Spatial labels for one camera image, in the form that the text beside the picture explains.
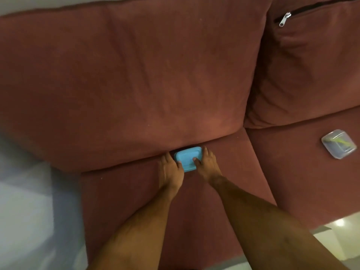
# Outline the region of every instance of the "back cushion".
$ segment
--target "back cushion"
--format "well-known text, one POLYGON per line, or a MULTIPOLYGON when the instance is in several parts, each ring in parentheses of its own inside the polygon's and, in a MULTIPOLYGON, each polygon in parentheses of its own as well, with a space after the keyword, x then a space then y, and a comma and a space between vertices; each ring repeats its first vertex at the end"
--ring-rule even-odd
POLYGON ((128 0, 0 18, 0 129, 89 171, 242 127, 271 0, 128 0))
POLYGON ((360 105, 359 12, 360 0, 274 0, 245 127, 286 125, 360 105))

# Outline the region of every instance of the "clear plastic container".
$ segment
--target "clear plastic container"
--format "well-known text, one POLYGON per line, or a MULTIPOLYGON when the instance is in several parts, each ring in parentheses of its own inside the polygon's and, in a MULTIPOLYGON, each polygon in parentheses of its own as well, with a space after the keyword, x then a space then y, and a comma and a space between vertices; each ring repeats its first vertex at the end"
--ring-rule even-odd
POLYGON ((343 159, 357 149, 350 136, 342 130, 335 130, 321 138, 329 153, 336 159, 343 159))

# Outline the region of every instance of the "right arm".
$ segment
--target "right arm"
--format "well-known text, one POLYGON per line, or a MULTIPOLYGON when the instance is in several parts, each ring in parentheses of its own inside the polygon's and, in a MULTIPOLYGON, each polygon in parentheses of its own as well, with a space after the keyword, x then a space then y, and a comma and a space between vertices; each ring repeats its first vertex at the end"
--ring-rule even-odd
POLYGON ((200 175, 220 195, 227 217, 253 270, 346 270, 294 217, 223 177, 206 147, 200 175))

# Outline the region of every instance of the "red couch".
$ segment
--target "red couch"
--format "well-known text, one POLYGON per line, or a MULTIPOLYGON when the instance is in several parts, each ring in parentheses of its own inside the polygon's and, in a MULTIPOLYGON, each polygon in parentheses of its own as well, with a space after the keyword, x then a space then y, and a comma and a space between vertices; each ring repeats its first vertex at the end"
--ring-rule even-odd
MULTIPOLYGON (((198 144, 239 187, 316 228, 360 210, 360 152, 337 160, 320 141, 340 128, 360 144, 359 9, 126 0, 0 17, 0 130, 82 172, 90 261, 155 194, 158 156, 198 144)), ((219 197, 186 173, 160 269, 240 254, 219 197)))

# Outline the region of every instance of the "forearm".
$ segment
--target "forearm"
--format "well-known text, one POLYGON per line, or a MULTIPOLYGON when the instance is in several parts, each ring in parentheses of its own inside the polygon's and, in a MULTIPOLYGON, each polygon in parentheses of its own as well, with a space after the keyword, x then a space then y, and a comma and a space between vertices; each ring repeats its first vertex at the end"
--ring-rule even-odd
POLYGON ((239 189, 225 177, 210 182, 253 270, 346 269, 295 218, 239 189))
POLYGON ((174 190, 160 189, 148 204, 121 225, 88 270, 156 270, 174 196, 174 190))

